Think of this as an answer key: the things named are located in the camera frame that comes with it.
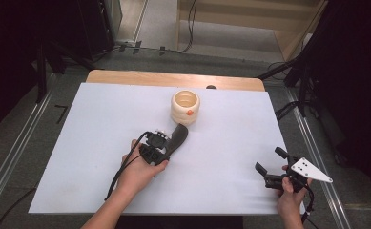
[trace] human arm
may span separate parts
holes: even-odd
[[[139,145],[134,149],[129,161],[140,155],[138,148]],[[114,228],[135,195],[145,188],[155,175],[162,172],[167,164],[168,161],[165,160],[157,166],[152,166],[143,158],[135,159],[120,175],[116,188],[109,198],[82,228]]]
[[[300,216],[300,205],[304,199],[307,190],[302,188],[298,193],[294,193],[293,185],[289,177],[284,177],[282,180],[283,194],[278,200],[278,213],[283,220],[285,229],[302,229],[303,224]]]

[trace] white bracket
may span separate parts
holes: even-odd
[[[306,158],[301,158],[298,162],[292,165],[292,170],[296,173],[316,180],[332,183],[333,179],[323,173],[320,169],[314,166]]]

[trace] white tabletop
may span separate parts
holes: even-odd
[[[174,87],[83,83],[72,104],[30,213],[94,213],[104,202],[132,139],[170,133]],[[190,89],[197,121],[159,174],[125,210],[130,215],[275,214],[278,196],[255,170],[280,175],[285,149],[266,92]]]

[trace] human hand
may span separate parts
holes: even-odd
[[[310,185],[312,179],[307,179],[307,184]],[[298,193],[294,193],[292,181],[289,177],[284,177],[282,180],[283,194],[278,200],[278,213],[283,220],[299,219],[299,207],[304,199],[307,190],[302,188]]]
[[[131,149],[135,145],[136,140],[132,140]],[[158,173],[165,170],[168,160],[164,160],[160,164],[153,166],[148,164],[139,153],[140,144],[138,144],[132,155],[129,157],[128,163],[136,158],[119,177],[115,190],[123,190],[125,193],[135,196],[140,192],[152,178]],[[122,163],[128,155],[122,157]]]

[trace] cream-colored cup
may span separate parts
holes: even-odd
[[[196,121],[200,99],[191,91],[179,91],[171,99],[171,118],[176,123],[188,126]]]

